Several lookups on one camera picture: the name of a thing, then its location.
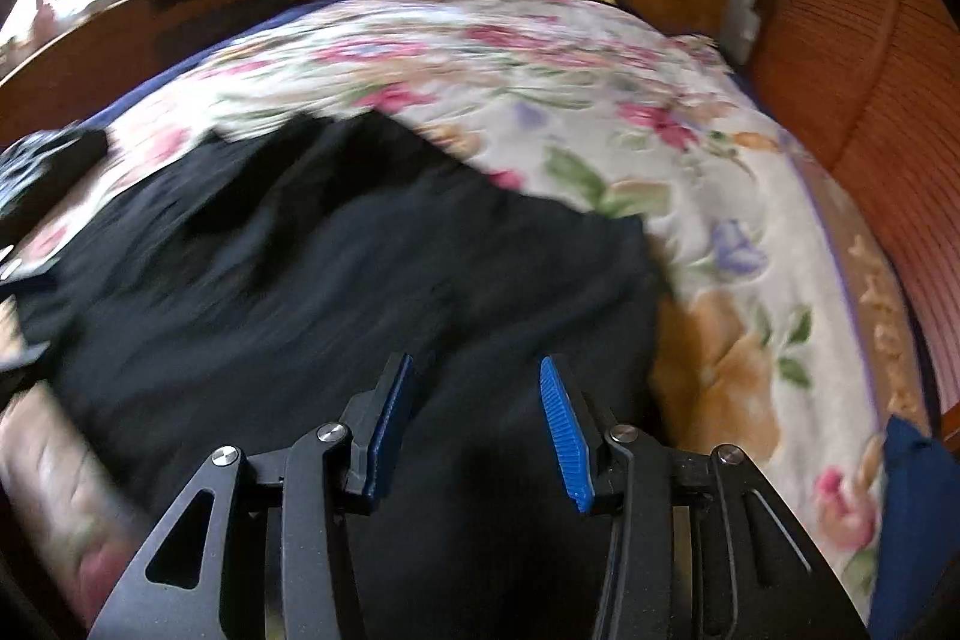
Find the metal screw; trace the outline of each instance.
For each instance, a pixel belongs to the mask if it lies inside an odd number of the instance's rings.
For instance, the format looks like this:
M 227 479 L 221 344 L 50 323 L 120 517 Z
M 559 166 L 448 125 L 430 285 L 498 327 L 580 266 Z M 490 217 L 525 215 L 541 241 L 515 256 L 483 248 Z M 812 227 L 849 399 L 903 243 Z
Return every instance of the metal screw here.
M 342 423 L 325 423 L 317 429 L 320 442 L 339 442 L 344 437 L 347 437 L 347 427 Z
M 240 458 L 240 451 L 232 445 L 224 445 L 223 448 L 217 448 L 213 452 L 210 461 L 213 461 L 218 467 L 229 467 L 234 461 L 237 461 L 237 458 Z
M 634 442 L 640 436 L 640 430 L 629 423 L 618 423 L 610 429 L 610 436 L 617 442 Z
M 717 456 L 725 464 L 739 464 L 743 462 L 744 453 L 736 445 L 721 445 L 717 448 Z

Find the floral bedspread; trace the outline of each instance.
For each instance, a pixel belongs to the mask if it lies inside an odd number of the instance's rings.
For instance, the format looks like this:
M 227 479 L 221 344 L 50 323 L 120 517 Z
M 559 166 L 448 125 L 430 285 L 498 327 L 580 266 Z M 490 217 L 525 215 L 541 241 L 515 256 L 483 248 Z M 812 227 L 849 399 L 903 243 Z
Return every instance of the floral bedspread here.
M 654 373 L 671 434 L 703 452 L 740 444 L 865 616 L 885 413 L 797 166 L 810 162 L 708 40 L 589 1 L 344 1 L 221 50 L 128 111 L 107 164 L 21 255 L 50 256 L 211 129 L 235 140 L 296 109 L 370 107 L 503 188 L 645 216 L 673 289 Z

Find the blue fabric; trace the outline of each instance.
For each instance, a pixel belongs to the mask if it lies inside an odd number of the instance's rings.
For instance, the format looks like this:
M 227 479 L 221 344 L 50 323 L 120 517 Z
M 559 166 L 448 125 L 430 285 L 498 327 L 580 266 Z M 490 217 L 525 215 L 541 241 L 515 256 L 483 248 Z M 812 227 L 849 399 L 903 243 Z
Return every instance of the blue fabric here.
M 227 41 L 213 44 L 212 47 L 201 50 L 196 55 L 191 55 L 186 60 L 176 64 L 176 66 L 171 66 L 167 71 L 162 71 L 156 77 L 141 83 L 128 94 L 118 98 L 117 101 L 114 101 L 106 109 L 100 110 L 96 115 L 91 116 L 91 118 L 87 119 L 86 121 L 83 121 L 83 125 L 92 128 L 103 128 L 104 126 L 107 126 L 115 121 L 115 119 L 117 119 L 119 116 L 123 115 L 128 109 L 133 107 L 133 105 L 144 100 L 144 98 L 146 98 L 152 92 L 160 90 L 160 88 L 162 88 L 168 82 L 173 81 L 181 74 L 186 74 L 191 70 L 191 68 L 199 66 L 200 62 L 205 60 L 205 58 L 210 57 L 210 55 L 212 55 L 214 52 L 227 47 L 229 44 L 233 44 L 233 42 L 235 42 L 237 39 L 248 36 L 251 33 L 266 31 L 270 28 L 278 28 L 280 25 L 291 23 L 292 20 L 301 18 L 310 12 L 323 9 L 325 6 L 330 6 L 330 4 L 336 4 L 337 1 L 345 0 L 318 0 L 311 1 L 310 4 L 304 4 L 303 6 L 295 6 L 291 9 L 280 12 L 280 14 L 275 15 L 275 17 L 270 18 L 270 20 L 266 20 L 265 23 L 258 23 L 258 25 L 247 29 L 243 33 L 237 34 L 232 39 L 227 39 Z
M 870 636 L 894 640 L 920 618 L 947 564 L 960 552 L 960 464 L 901 418 L 883 446 L 886 507 Z

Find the black cloth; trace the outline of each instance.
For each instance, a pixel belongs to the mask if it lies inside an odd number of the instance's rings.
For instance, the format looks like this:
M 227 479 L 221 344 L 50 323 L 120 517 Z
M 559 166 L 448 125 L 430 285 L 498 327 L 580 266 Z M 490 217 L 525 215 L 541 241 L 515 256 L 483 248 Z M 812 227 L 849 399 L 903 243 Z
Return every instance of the black cloth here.
M 610 526 L 581 519 L 539 359 L 658 432 L 661 288 L 640 218 L 503 191 L 380 114 L 208 140 L 118 196 L 19 302 L 51 384 L 157 517 L 218 446 L 292 444 L 425 371 L 392 493 L 350 521 L 371 638 L 589 636 Z
M 0 247 L 17 244 L 107 156 L 107 132 L 37 131 L 0 153 Z

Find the bed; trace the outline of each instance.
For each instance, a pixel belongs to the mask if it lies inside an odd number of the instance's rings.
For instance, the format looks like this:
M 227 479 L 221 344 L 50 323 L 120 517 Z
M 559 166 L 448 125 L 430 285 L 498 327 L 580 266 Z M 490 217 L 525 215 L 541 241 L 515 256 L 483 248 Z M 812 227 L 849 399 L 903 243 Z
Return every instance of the bed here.
M 742 444 L 866 617 L 882 432 L 891 414 L 931 431 L 896 277 L 853 202 L 757 110 L 707 36 L 727 0 L 625 1 L 636 14 L 570 0 L 303 8 L 96 116 L 109 124 L 109 159 L 17 256 L 38 265 L 75 247 L 114 200 L 189 160 L 211 132 L 248 142 L 304 111 L 376 109 L 499 188 L 606 218 L 643 215 L 670 282 L 651 373 L 666 434 L 702 452 Z M 907 347 L 891 356 L 894 340 Z M 0 447 L 6 437 L 22 453 L 42 452 L 67 425 L 45 413 L 55 422 L 31 429 L 21 405 L 6 416 Z M 94 443 L 101 424 L 79 423 Z M 29 483 L 32 465 L 13 450 L 3 450 L 7 478 Z M 90 515 L 120 518 L 107 525 L 127 541 L 119 561 L 136 550 L 133 513 L 118 513 L 124 502 L 101 471 L 85 477 L 88 496 L 106 499 L 67 512 L 61 536 L 38 545 L 61 587 L 76 588 L 89 545 L 88 527 L 78 529 Z M 104 597 L 64 591 L 88 622 Z

